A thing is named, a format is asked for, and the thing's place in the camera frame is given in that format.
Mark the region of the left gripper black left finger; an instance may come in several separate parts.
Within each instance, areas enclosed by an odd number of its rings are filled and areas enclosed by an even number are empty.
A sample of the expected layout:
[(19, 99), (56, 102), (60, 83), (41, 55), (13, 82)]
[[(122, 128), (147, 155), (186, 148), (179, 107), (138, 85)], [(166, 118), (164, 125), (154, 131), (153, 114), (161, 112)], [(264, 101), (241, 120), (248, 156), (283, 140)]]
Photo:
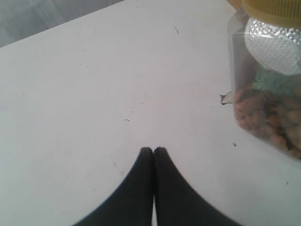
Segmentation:
[(154, 195), (154, 156), (143, 147), (118, 188), (77, 226), (150, 226)]

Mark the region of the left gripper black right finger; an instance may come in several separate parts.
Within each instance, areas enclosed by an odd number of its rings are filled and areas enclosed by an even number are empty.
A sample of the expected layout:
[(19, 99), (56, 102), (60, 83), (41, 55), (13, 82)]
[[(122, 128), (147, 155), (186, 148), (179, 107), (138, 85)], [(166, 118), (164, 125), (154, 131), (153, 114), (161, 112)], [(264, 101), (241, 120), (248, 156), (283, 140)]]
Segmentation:
[(167, 149), (154, 151), (158, 226), (238, 226), (204, 200), (180, 174)]

